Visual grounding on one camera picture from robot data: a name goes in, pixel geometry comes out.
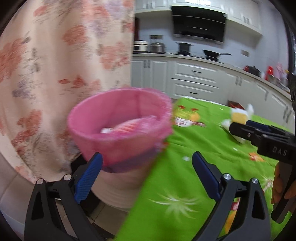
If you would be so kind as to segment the operator right hand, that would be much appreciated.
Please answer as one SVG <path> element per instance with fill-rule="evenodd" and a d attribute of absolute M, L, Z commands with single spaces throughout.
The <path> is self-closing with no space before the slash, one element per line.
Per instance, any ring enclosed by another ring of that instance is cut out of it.
<path fill-rule="evenodd" d="M 280 178 L 280 163 L 278 162 L 274 170 L 273 189 L 271 196 L 271 204 L 278 203 L 282 197 L 284 191 L 283 180 Z M 290 199 L 296 196 L 296 185 L 295 181 L 292 183 L 290 188 L 285 194 L 285 199 Z"/>

